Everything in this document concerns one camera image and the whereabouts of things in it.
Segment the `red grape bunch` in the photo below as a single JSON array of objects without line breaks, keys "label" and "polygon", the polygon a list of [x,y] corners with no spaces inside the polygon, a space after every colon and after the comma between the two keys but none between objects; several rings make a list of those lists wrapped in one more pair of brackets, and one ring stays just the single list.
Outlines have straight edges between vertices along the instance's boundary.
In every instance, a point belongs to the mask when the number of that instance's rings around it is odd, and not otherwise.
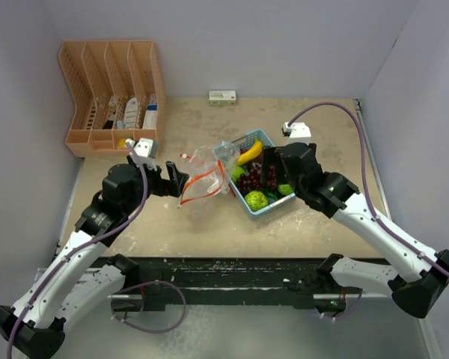
[{"label": "red grape bunch", "polygon": [[260,182],[261,164],[253,162],[240,167],[246,171],[246,174],[243,174],[234,184],[243,196],[254,190],[265,193],[277,189],[277,187],[266,187]]}]

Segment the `clear orange-zip bag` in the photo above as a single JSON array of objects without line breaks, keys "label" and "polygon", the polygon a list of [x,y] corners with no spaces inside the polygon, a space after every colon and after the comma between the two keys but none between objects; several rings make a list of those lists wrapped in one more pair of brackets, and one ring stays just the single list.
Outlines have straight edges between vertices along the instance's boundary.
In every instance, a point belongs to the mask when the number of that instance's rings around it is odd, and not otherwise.
[{"label": "clear orange-zip bag", "polygon": [[185,181],[178,207],[203,209],[220,194],[227,194],[230,171],[239,157],[237,148],[223,141],[217,145],[198,147],[193,153],[181,153]]}]

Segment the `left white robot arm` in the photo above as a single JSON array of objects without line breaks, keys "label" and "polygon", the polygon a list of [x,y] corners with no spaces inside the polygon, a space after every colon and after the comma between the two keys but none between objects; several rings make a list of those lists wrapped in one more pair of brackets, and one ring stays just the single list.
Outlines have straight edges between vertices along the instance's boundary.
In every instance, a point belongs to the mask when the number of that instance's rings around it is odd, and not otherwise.
[{"label": "left white robot arm", "polygon": [[139,265],[121,254],[90,280],[79,280],[138,216],[149,196],[182,194],[189,175],[173,162],[166,168],[169,178],[163,179],[160,168],[149,169],[129,157],[109,169],[59,255],[23,297],[10,307],[0,306],[0,334],[9,355],[17,349],[27,358],[51,358],[66,332],[102,297],[136,290]]}]

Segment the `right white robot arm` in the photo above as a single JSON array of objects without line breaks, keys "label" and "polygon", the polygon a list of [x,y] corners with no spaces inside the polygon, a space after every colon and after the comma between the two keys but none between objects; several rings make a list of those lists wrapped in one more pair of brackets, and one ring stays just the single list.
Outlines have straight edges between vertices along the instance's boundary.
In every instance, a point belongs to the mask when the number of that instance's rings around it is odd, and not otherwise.
[{"label": "right white robot arm", "polygon": [[315,144],[266,147],[261,175],[274,173],[311,209],[350,229],[377,250],[387,265],[332,254],[322,263],[319,287],[336,292],[355,287],[392,298],[405,313],[423,319],[449,284],[449,250],[437,251],[410,236],[380,213],[367,194],[344,175],[327,172]]}]

